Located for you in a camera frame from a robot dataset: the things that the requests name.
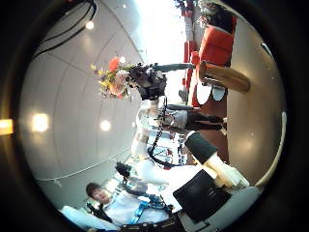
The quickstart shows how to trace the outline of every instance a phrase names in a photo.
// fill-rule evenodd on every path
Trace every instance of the person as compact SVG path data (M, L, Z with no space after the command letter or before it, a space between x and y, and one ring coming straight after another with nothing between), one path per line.
M169 218L164 210L147 207L143 210L145 201L127 192L115 192L109 196L97 183L89 183L86 192L89 197L103 204L105 213L118 226L142 222L156 223Z
M177 129L186 131L216 130L221 131L223 135L227 135L224 127L227 118L203 114L199 107L167 104L165 115L163 127L169 131L178 131Z

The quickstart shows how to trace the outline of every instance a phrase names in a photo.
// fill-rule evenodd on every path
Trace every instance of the flower bouquet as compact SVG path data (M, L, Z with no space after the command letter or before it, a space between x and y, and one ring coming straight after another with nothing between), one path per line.
M91 69L95 75L100 77L100 94L104 98L128 98L129 95L129 77L128 72L133 65L121 66L118 57L111 59L109 70L97 69L95 65L91 65Z

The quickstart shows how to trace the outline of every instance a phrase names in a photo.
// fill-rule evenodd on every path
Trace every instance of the shirt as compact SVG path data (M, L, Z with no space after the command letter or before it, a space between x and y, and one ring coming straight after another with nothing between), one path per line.
M166 109L164 126L184 129L187 120L186 110L170 110Z
M112 218L113 223L119 226L130 224L130 221L135 216L135 211L138 209L141 200L126 192L121 192L115 195L112 201L104 206L106 214ZM146 209L137 223L152 222L156 223L169 218L164 210Z

